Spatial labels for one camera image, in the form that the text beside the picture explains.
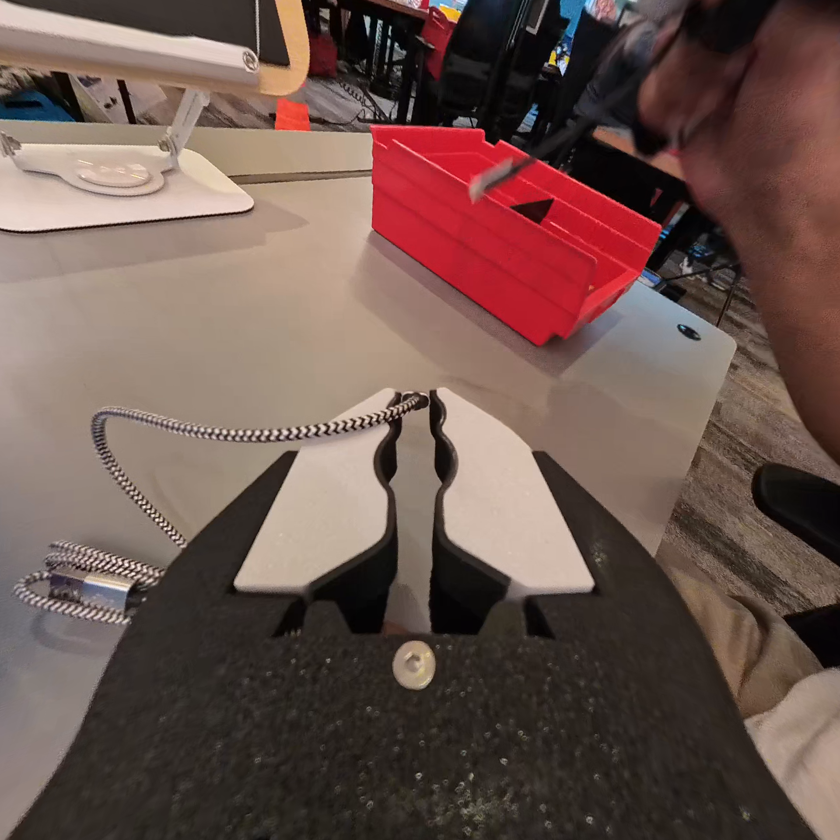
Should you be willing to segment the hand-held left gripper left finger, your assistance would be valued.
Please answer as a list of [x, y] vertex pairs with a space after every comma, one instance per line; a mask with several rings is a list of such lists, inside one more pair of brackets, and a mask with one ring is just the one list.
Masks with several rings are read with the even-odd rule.
[[396, 577], [398, 420], [305, 441], [234, 589], [384, 612]]

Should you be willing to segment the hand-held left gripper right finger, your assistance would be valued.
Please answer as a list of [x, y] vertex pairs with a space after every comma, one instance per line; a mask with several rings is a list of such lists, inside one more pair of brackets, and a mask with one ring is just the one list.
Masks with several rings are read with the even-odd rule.
[[431, 392], [431, 613], [487, 615], [499, 602], [588, 595], [595, 581], [531, 447], [448, 388]]

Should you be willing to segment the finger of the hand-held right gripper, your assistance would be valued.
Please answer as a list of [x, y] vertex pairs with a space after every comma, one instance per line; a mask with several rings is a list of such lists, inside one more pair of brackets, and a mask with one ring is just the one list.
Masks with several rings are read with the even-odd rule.
[[488, 193], [517, 176], [532, 164], [532, 156], [509, 157], [474, 175], [469, 181], [469, 200], [478, 202]]

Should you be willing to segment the red plastic bin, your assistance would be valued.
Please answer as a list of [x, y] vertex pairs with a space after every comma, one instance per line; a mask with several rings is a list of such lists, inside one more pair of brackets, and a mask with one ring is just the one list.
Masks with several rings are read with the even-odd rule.
[[[629, 291], [661, 227], [538, 162], [469, 200], [507, 158], [481, 129], [376, 124], [373, 230], [534, 345], [568, 339]], [[511, 205], [554, 198], [542, 225]]]

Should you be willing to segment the person's right forearm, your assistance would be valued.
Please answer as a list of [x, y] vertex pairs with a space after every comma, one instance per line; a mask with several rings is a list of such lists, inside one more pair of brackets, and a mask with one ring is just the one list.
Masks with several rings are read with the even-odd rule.
[[688, 188], [747, 274], [805, 428], [839, 460], [839, 19], [778, 2], [732, 56], [680, 36], [638, 117], [674, 141]]

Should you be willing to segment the grey desk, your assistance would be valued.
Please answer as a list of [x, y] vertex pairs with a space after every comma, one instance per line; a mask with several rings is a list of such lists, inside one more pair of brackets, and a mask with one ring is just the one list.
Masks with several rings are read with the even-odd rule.
[[158, 566], [176, 554], [95, 456], [99, 408], [287, 427], [387, 387], [447, 387], [654, 554], [736, 349], [638, 283], [571, 339], [532, 346], [371, 231], [366, 133], [197, 129], [192, 148], [245, 186], [250, 212], [2, 233], [2, 838], [120, 639], [26, 607], [14, 583], [57, 539]]

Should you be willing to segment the black office chair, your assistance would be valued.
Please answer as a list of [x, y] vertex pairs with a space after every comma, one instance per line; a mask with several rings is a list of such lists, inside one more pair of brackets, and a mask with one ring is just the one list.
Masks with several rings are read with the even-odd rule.
[[[757, 509], [824, 558], [839, 565], [839, 486], [786, 465], [765, 464], [752, 477]], [[825, 668], [839, 666], [839, 604], [784, 617]]]

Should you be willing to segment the white folding stand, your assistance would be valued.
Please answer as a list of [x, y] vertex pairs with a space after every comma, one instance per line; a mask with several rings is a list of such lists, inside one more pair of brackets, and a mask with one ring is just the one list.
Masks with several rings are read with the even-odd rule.
[[209, 92], [257, 90], [255, 47], [55, 14], [2, 2], [2, 57], [21, 66], [144, 80], [184, 88], [156, 145], [21, 143], [2, 132], [2, 231], [61, 230], [243, 214], [252, 199], [186, 150]]

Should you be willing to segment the person's white shirt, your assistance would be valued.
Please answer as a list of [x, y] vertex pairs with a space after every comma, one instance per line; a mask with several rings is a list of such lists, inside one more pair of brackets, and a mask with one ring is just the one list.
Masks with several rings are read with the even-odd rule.
[[745, 727], [782, 791], [813, 833], [839, 838], [839, 670], [798, 682]]

